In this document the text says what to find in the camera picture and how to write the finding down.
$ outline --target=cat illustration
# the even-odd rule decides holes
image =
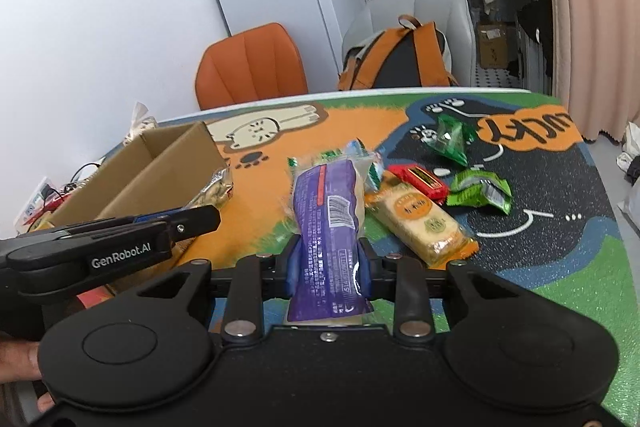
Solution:
[[[285,131],[313,125],[325,117],[320,108],[297,105],[239,114],[212,122],[207,128],[217,143],[230,142],[226,148],[231,152],[262,146]]]

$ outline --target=pink curtain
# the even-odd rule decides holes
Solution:
[[[553,0],[554,94],[582,135],[640,124],[640,0]]]

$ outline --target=plastic bag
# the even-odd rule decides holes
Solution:
[[[490,204],[505,214],[511,212],[511,187],[495,172],[467,170],[459,172],[450,185],[449,206],[478,208]]]
[[[478,242],[420,190],[385,173],[380,192],[367,198],[367,208],[430,268],[466,259]]]
[[[330,160],[340,158],[351,158],[354,160],[363,160],[370,162],[370,166],[366,174],[363,173],[365,192],[377,192],[380,189],[380,180],[385,166],[381,156],[376,152],[369,152],[362,140],[351,140],[344,146],[344,149],[331,149],[319,153],[318,155],[307,158],[287,158],[289,170],[293,178],[296,177],[296,170],[301,166],[311,167]]]
[[[404,183],[413,185],[431,201],[442,205],[449,194],[449,187],[439,180],[435,174],[426,171],[417,163],[408,165],[389,165],[389,172]]]
[[[640,155],[640,127],[633,122],[629,122],[626,124],[622,153],[617,159],[618,167],[627,172],[631,162],[638,155]]]
[[[438,117],[438,131],[434,141],[426,142],[429,147],[439,154],[468,167],[466,159],[466,143],[476,139],[476,131],[466,123],[441,114]]]
[[[133,114],[131,115],[129,133],[124,137],[124,140],[122,140],[124,145],[132,142],[136,136],[141,135],[147,129],[158,127],[158,122],[154,117],[145,116],[148,112],[149,110],[145,104],[136,102],[136,106],[133,108]]]
[[[203,187],[193,200],[185,204],[184,208],[194,208],[196,206],[212,204],[216,208],[220,209],[229,199],[231,199],[233,190],[233,176],[229,165],[227,165],[225,168],[214,172],[209,184],[207,184],[206,187]]]
[[[364,234],[363,177],[371,158],[336,154],[310,161],[314,165],[292,166],[292,207],[302,240],[290,261],[294,293],[287,321],[362,323],[350,317],[372,311],[360,288],[357,242]]]

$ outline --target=cracker package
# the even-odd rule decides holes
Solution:
[[[388,172],[380,191],[366,201],[376,218],[429,268],[444,269],[449,261],[466,259],[478,251],[478,242],[453,217]]]

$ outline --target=barcode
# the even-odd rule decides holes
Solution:
[[[485,184],[482,186],[482,191],[485,197],[492,203],[498,204],[498,206],[504,206],[507,202],[501,190],[495,188],[493,185]]]
[[[344,199],[342,196],[327,196],[326,205],[329,215],[329,228],[349,227],[355,230],[356,225],[353,217],[349,212],[351,201]]]

